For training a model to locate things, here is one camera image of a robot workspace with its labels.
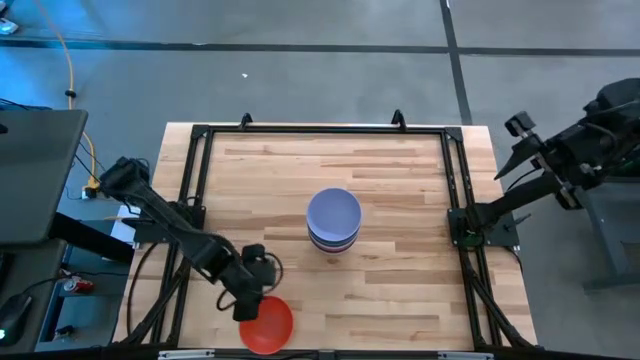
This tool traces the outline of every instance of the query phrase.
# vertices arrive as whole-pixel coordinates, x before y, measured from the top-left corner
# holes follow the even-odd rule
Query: black equipment
[[[266,258],[264,246],[249,245],[239,254],[223,236],[196,230],[185,219],[186,215],[177,211],[175,203],[168,203],[151,189],[149,169],[137,159],[122,157],[102,174],[100,192],[140,207],[165,230],[167,240],[178,245],[193,269],[212,284],[220,280],[236,298],[235,321],[253,320],[258,316],[263,287],[276,283],[275,264]]]
[[[471,204],[464,213],[450,216],[452,235],[460,243],[481,234],[495,236],[504,230],[496,226],[504,215],[548,194],[555,194],[565,209],[580,209],[576,189],[600,185],[627,161],[625,157],[640,143],[640,79],[603,87],[584,110],[584,118],[546,141],[532,131],[535,123],[526,112],[505,123],[512,136],[522,139],[512,146],[513,154],[495,179],[532,157],[531,164],[543,173],[491,203]]]

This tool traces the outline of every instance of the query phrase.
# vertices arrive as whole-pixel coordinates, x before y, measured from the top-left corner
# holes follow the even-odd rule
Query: red bowl
[[[284,300],[265,296],[258,318],[240,323],[242,342],[258,355],[275,354],[289,341],[293,332],[293,314]]]

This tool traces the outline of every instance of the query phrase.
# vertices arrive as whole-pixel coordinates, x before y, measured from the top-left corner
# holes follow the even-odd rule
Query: yellow cable
[[[44,17],[45,21],[47,22],[49,29],[56,34],[58,41],[60,41],[60,45],[62,45],[62,49],[64,50],[64,56],[67,58],[67,65],[69,66],[69,90],[74,91],[73,63],[71,62],[71,54],[69,53],[69,49],[67,48],[67,43],[65,43],[64,38],[62,37],[62,34],[60,34],[60,31],[58,31],[56,24],[51,20],[51,18],[49,17],[49,13],[47,12],[47,9],[45,9],[45,7],[42,6],[42,3],[40,3],[40,0],[33,0],[33,2],[36,4],[36,6],[38,7],[38,10],[40,11],[40,14],[42,14],[42,17]],[[67,96],[67,99],[69,101],[69,110],[73,110],[73,97]],[[87,140],[87,143],[89,143],[89,152],[91,153],[91,175],[89,176],[87,187],[95,189],[100,186],[98,181],[96,181],[97,176],[96,176],[95,148],[93,146],[93,142],[91,141],[91,138],[86,133],[86,131],[82,132],[82,136]]]

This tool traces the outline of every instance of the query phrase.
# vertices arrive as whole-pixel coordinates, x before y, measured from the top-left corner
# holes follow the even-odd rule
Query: black metal frame
[[[213,144],[213,138],[215,133],[332,133],[332,134],[407,134],[407,135],[434,135],[440,138],[442,156],[445,165],[445,176],[448,183],[449,199],[451,201],[452,208],[460,208],[460,200],[458,199],[457,185],[455,174],[453,170],[453,160],[451,156],[450,145],[453,142],[455,146],[458,159],[460,162],[460,171],[462,186],[464,188],[466,203],[471,204],[475,201],[473,195],[473,189],[471,186],[471,175],[469,172],[469,166],[467,163],[467,157],[464,148],[464,139],[462,130],[459,127],[408,127],[404,116],[400,110],[396,110],[393,114],[391,121],[392,125],[353,125],[353,126],[341,126],[341,125],[327,125],[327,126],[305,126],[305,125],[268,125],[268,124],[250,124],[253,123],[253,119],[250,114],[245,114],[240,124],[220,124],[220,125],[194,125],[191,132],[191,139],[189,143],[189,149],[187,152],[187,158],[184,168],[184,174],[182,178],[182,184],[180,188],[179,201],[186,202],[188,198],[189,184],[191,182],[191,176],[193,173],[193,165],[195,162],[196,148],[200,139],[204,138],[204,151],[201,160],[200,173],[198,176],[198,183],[196,187],[196,194],[193,197],[194,207],[201,208],[202,200],[204,197],[204,190],[206,184],[206,178],[209,168],[209,160],[211,157],[211,150]],[[474,296],[474,286],[472,272],[465,268],[465,264],[470,264],[469,251],[466,247],[458,247],[460,263],[462,268],[463,285],[465,289],[465,297],[467,302],[467,311],[469,314],[469,326],[473,338],[474,348],[478,349],[481,346],[486,345],[481,330],[480,320],[478,317],[476,299]],[[173,269],[175,266],[175,257],[177,254],[177,248],[175,246],[170,247],[170,251],[167,254],[167,261],[165,264],[164,274],[162,278],[162,288],[160,293],[164,293],[167,290],[168,284],[171,282],[173,275]],[[475,251],[478,268],[479,268],[479,280],[482,286],[485,287],[486,293],[491,296],[491,282],[489,279],[489,270],[487,268],[486,256],[483,247],[478,247]],[[178,339],[180,329],[182,326],[182,314],[184,312],[186,290],[188,286],[188,276],[186,276],[180,285],[178,290],[178,297],[176,300],[176,308],[174,312],[173,322],[171,324],[171,331],[167,338],[167,344],[176,346],[178,345]],[[502,345],[500,331],[498,329],[496,319],[488,312],[491,343],[493,345]],[[152,332],[151,343],[159,343],[161,329],[164,321],[164,311],[154,324]],[[252,355],[246,349],[216,349],[216,355],[228,354],[229,356],[250,356]],[[399,355],[407,355],[410,353],[412,356],[431,356],[434,351],[418,351],[418,352],[402,352],[402,351],[350,351],[349,355],[362,355],[365,357],[375,356],[380,358],[397,358]]]

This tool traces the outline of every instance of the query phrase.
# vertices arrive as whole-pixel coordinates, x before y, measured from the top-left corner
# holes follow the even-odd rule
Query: desk
[[[167,124],[153,187],[168,200],[178,197],[192,125]],[[488,129],[464,127],[463,133],[477,201],[499,197]],[[285,275],[274,294],[294,310],[288,348],[471,349],[443,166],[440,140],[427,135],[217,133],[205,229],[237,247],[263,243],[282,259]],[[311,196],[326,187],[352,191],[364,213],[357,242],[339,256],[315,249],[305,225]],[[158,246],[144,265],[132,299],[134,324],[158,294],[166,250]],[[132,272],[143,251],[136,252]],[[535,342],[516,260],[501,248],[487,248],[487,259],[497,303]],[[181,347],[244,348],[231,311],[215,310],[221,290],[192,272]],[[125,308],[126,298],[114,341],[126,335]],[[479,311],[489,338],[484,307]],[[166,329],[170,320],[168,311]]]

